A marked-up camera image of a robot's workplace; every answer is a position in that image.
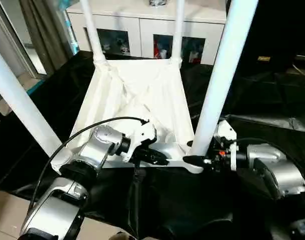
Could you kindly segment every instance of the wall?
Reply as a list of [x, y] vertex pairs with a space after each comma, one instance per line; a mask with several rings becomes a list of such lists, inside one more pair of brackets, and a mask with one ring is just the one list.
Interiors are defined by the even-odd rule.
[[3, 29], [0, 26], [0, 54], [6, 61], [12, 72], [18, 77], [26, 72], [24, 65], [16, 55], [14, 48], [7, 39]]

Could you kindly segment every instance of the cable connector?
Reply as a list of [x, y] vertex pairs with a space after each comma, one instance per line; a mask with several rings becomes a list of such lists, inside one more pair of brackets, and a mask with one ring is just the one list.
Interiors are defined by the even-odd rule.
[[145, 124], [149, 123], [150, 121], [149, 121], [149, 119], [148, 120], [141, 119], [140, 122], [141, 122], [141, 125], [145, 125]]

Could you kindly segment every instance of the black cable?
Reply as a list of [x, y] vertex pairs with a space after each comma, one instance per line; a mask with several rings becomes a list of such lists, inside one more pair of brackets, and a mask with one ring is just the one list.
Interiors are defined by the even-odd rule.
[[65, 142], [63, 142], [57, 149], [56, 151], [53, 152], [53, 154], [50, 156], [50, 158], [48, 159], [48, 161], [46, 162], [45, 166], [43, 167], [42, 171], [41, 171], [41, 174], [38, 178], [38, 181], [37, 181], [37, 184], [34, 188], [34, 191], [33, 191], [33, 194], [32, 194], [32, 197], [31, 197], [31, 200], [30, 200], [30, 203], [29, 203], [29, 207], [28, 207], [28, 211], [27, 211], [27, 214], [30, 212], [30, 210], [33, 208], [34, 206], [34, 202], [35, 202], [35, 199], [36, 199], [36, 195], [37, 195], [37, 191], [38, 191], [38, 188], [41, 184], [41, 181], [43, 179], [43, 176], [46, 172], [46, 169], [48, 167], [48, 165], [51, 163], [51, 161], [54, 159], [54, 157], [59, 153], [59, 151], [61, 149], [63, 149], [67, 143], [69, 143], [71, 140], [73, 140], [75, 137], [77, 137], [78, 135], [80, 135], [81, 133], [93, 128], [93, 127], [96, 127], [98, 125], [101, 125], [101, 124], [105, 124], [105, 123], [108, 123], [108, 122], [111, 122], [111, 121], [115, 121], [115, 120], [122, 120], [122, 119], [130, 119], [130, 120], [137, 120], [137, 121], [140, 121], [141, 124], [146, 124], [148, 121], [144, 120], [144, 119], [141, 119], [141, 118], [138, 118], [138, 117], [133, 117], [133, 116], [119, 116], [119, 117], [113, 117], [113, 118], [109, 118], [107, 120], [103, 120], [103, 121], [99, 121], [99, 122], [96, 122], [94, 124], [91, 124], [81, 130], [79, 130], [78, 132], [76, 132], [75, 134], [73, 134], [70, 138], [68, 138]]

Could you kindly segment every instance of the white plastic connector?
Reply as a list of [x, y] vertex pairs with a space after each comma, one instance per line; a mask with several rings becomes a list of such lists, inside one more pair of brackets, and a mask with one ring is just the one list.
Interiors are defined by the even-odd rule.
[[135, 149], [142, 144], [145, 140], [154, 140], [156, 138], [156, 128], [148, 122], [139, 128], [130, 136], [130, 146], [127, 153], [122, 153], [122, 160], [127, 163], [131, 159]]

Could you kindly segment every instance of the white cabinet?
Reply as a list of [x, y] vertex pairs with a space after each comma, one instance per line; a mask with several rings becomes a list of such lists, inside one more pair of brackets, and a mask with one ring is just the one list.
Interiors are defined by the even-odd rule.
[[[169, 58], [176, 0], [151, 7], [149, 0], [89, 0], [102, 49], [144, 58]], [[80, 3], [67, 9], [81, 50], [90, 51]], [[226, 0], [186, 0], [182, 58], [213, 65], [226, 22]]]

